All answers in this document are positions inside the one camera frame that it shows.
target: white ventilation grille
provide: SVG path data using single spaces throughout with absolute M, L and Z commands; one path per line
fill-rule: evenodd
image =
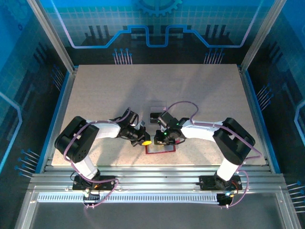
M 202 203 L 218 204 L 217 194 L 112 193 L 105 203 Z M 83 202 L 82 193 L 40 193 L 38 202 Z

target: glass panel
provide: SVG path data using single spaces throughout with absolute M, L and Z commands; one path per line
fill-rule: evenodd
M 41 3 L 74 64 L 240 64 L 273 1 Z
M 281 172 L 287 184 L 301 180 L 302 185 L 305 181 L 304 9 L 304 1 L 286 2 L 248 69 L 256 93 L 268 86 L 265 90 L 268 93 L 260 93 L 258 101 L 261 104 L 263 94 L 269 96 L 261 109 Z
M 14 228 L 66 69 L 25 0 L 1 1 L 0 29 L 0 227 Z

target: speckled work surface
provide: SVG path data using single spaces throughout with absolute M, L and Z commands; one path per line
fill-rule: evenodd
M 121 116 L 127 107 L 149 123 L 151 107 L 169 106 L 189 100 L 199 106 L 198 121 L 223 121 L 232 117 L 256 140 L 262 150 L 235 64 L 164 65 L 81 65 L 78 68 L 61 130 L 79 115 L 88 120 L 108 120 Z M 170 112 L 178 119 L 189 117 L 195 108 L 179 104 Z M 154 135 L 156 124 L 148 124 Z M 223 155 L 216 143 L 187 139 L 175 153 L 146 155 L 143 146 L 132 147 L 120 138 L 98 139 L 90 150 L 93 163 L 103 165 L 214 165 Z M 55 151 L 52 165 L 66 165 Z M 249 164 L 265 164 L 263 158 Z

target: white tabletop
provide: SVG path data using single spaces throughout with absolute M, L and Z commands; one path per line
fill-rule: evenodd
M 255 147 L 262 150 L 235 64 L 81 65 L 61 130 L 75 116 L 108 120 L 122 116 L 130 106 L 146 122 L 149 134 L 154 135 L 158 125 L 149 124 L 150 108 L 181 100 L 199 106 L 194 120 L 234 118 L 254 137 Z M 180 119 L 190 117 L 194 111 L 191 104 L 179 104 L 170 113 Z M 147 155 L 143 146 L 132 147 L 127 140 L 106 138 L 93 143 L 90 158 L 99 166 L 218 165 L 223 155 L 216 143 L 207 140 L 187 139 L 174 153 Z M 56 150 L 52 165 L 66 164 Z M 249 164 L 263 165 L 265 160 L 260 158 Z

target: yellow object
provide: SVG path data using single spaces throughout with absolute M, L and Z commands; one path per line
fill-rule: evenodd
M 147 145 L 149 145 L 151 143 L 152 143 L 151 141 L 145 141 L 145 142 L 142 143 L 142 146 L 147 146 Z

